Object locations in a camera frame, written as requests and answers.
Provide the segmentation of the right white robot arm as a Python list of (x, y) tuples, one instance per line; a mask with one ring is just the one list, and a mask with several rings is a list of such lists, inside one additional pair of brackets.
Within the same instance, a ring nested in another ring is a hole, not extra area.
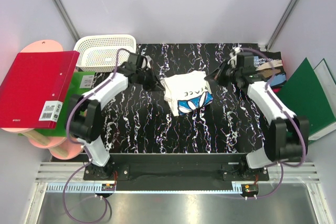
[(294, 167), (290, 163), (292, 159), (298, 159), (297, 166), (300, 167), (308, 152), (308, 118), (297, 116), (275, 95), (270, 85), (275, 76), (267, 79), (257, 70), (255, 55), (265, 59), (271, 70), (275, 70), (274, 63), (263, 52), (236, 47), (229, 59), (205, 77), (206, 81), (222, 87), (234, 84), (259, 107), (267, 120), (263, 147), (246, 154), (239, 162), (238, 173), (244, 180), (252, 179), (258, 171), (270, 166)]

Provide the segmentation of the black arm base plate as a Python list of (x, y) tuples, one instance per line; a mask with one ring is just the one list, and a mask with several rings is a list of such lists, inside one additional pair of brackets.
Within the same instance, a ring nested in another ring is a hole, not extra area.
[(117, 191), (232, 190), (232, 182), (267, 182), (268, 171), (248, 169), (245, 154), (112, 154), (106, 167), (89, 165), (84, 180), (117, 180)]

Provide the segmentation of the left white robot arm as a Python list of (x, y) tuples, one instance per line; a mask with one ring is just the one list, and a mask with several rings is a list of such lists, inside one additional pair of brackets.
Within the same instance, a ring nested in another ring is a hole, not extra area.
[(65, 123), (67, 139), (77, 139), (74, 144), (85, 150), (88, 165), (103, 180), (114, 174), (110, 154), (101, 138), (104, 107), (131, 84), (139, 84), (146, 91), (164, 91), (152, 68), (151, 57), (121, 48), (117, 50), (115, 60), (116, 66), (104, 81), (89, 92), (71, 96)]

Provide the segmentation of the white t shirt blue print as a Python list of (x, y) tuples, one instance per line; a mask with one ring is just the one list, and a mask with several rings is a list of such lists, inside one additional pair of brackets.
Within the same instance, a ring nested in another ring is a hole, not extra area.
[(165, 87), (164, 100), (173, 116), (181, 116), (213, 102), (212, 92), (204, 71), (176, 74), (161, 80)]

